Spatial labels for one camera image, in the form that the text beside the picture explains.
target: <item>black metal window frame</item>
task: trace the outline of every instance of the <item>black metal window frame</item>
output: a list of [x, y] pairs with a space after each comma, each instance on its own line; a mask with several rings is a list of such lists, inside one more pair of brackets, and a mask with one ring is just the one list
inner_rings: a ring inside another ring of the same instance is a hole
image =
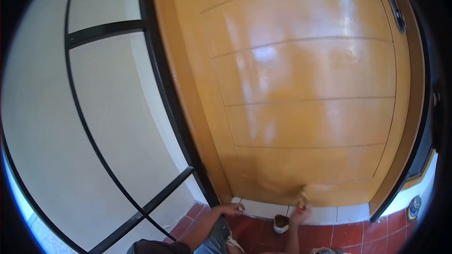
[[[8, 144], [6, 142], [6, 137], [3, 132], [3, 125], [1, 126], [1, 138], [2, 138], [2, 149], [4, 150], [6, 161], [11, 167], [11, 171], [20, 187], [25, 197], [29, 201], [30, 205], [33, 207], [35, 212], [41, 219], [48, 225], [48, 227], [67, 245], [73, 248], [75, 251], [84, 254], [100, 254], [105, 252], [108, 248], [113, 246], [118, 242], [123, 236], [125, 236], [129, 231], [136, 227], [141, 221], [147, 219], [152, 225], [154, 225], [158, 230], [165, 234], [168, 238], [175, 241], [175, 238], [170, 235], [166, 230], [164, 230], [159, 224], [157, 224], [151, 217], [150, 213], [159, 206], [172, 192], [178, 188], [190, 175], [193, 175], [202, 194], [207, 200], [210, 207], [217, 206], [220, 204], [215, 191], [210, 183], [206, 170], [201, 162], [201, 158], [195, 146], [195, 142], [189, 130], [187, 121], [185, 120], [181, 104], [179, 103], [176, 87], [172, 80], [172, 75], [170, 68], [168, 67], [168, 61], [165, 56], [164, 46], [160, 34], [160, 29], [157, 21], [157, 15], [155, 11], [153, 0], [139, 0], [141, 20], [127, 20], [112, 22], [109, 24], [97, 25], [89, 27], [80, 31], [73, 33], [68, 33], [68, 22], [69, 22], [69, 11], [71, 6], [71, 0], [67, 0], [66, 10], [65, 10], [65, 61], [66, 70], [68, 76], [69, 86], [71, 88], [71, 94], [76, 106], [76, 110], [80, 121], [82, 123], [83, 129], [92, 145], [99, 161], [102, 163], [103, 167], [120, 189], [122, 194], [130, 201], [130, 203], [137, 209], [137, 213], [132, 216], [129, 220], [123, 223], [119, 228], [117, 228], [113, 233], [111, 233], [107, 238], [102, 240], [98, 245], [94, 246], [93, 249], [86, 251], [77, 245], [73, 240], [67, 237], [42, 211], [42, 209], [37, 205], [36, 201], [31, 196], [30, 192], [26, 188], [24, 182], [22, 181], [19, 172], [17, 171], [14, 161], [8, 149]], [[188, 163], [188, 167], [180, 173], [170, 184], [168, 184], [162, 191], [160, 191], [154, 198], [152, 198], [143, 208], [141, 208], [138, 203], [132, 198], [132, 196], [127, 192], [127, 190], [122, 186], [116, 175], [109, 167], [108, 163], [105, 161], [104, 156], [100, 152], [96, 141], [94, 140], [88, 124], [85, 120], [83, 111], [81, 109], [76, 87], [72, 78], [71, 62], [69, 59], [69, 50], [77, 46], [87, 44], [96, 40], [101, 40], [108, 37], [118, 36], [133, 32], [143, 32], [145, 37], [145, 43], [149, 53], [150, 63], [152, 70], [154, 72], [155, 81], [163, 101], [169, 122], [174, 131], [178, 144], [182, 150], [185, 160]]]

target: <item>person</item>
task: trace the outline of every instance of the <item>person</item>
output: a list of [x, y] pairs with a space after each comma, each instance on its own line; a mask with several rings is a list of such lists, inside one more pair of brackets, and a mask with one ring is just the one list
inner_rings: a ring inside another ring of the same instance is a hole
[[[127, 254], [243, 254], [223, 215], [242, 215], [245, 207], [240, 203], [229, 203], [213, 207], [199, 222], [191, 226], [176, 242], [140, 240], [135, 242]], [[298, 229], [311, 214], [311, 204], [295, 209], [289, 219], [289, 236], [285, 247], [287, 254], [299, 254]]]

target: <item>wooden door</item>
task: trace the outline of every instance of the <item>wooden door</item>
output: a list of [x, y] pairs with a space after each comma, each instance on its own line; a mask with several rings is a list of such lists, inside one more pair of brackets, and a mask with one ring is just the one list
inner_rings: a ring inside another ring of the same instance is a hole
[[294, 205], [303, 187], [314, 206], [371, 200], [410, 96], [406, 35], [387, 0], [172, 4], [223, 172], [206, 165], [210, 178], [275, 204]]

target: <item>door handle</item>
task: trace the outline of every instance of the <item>door handle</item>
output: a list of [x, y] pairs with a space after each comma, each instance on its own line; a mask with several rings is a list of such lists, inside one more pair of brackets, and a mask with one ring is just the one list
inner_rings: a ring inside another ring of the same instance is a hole
[[403, 17], [402, 11], [400, 11], [396, 0], [388, 0], [389, 5], [392, 9], [392, 14], [394, 15], [395, 23], [397, 25], [397, 28], [399, 29], [399, 32], [404, 33], [405, 32], [405, 19]]

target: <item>red tile floor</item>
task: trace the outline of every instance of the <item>red tile floor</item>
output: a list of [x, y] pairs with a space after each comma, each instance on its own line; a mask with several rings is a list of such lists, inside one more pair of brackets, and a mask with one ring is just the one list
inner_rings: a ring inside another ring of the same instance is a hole
[[[192, 223], [210, 210], [209, 206], [195, 204], [170, 232], [178, 239]], [[273, 221], [247, 216], [226, 217], [232, 233], [247, 254], [283, 251], [287, 233], [276, 234]], [[395, 254], [416, 227], [417, 221], [409, 222], [406, 210], [400, 210], [380, 223], [370, 225], [359, 222], [335, 226], [302, 226], [298, 232], [300, 254], [310, 253], [312, 248], [322, 246], [342, 249], [351, 254]]]

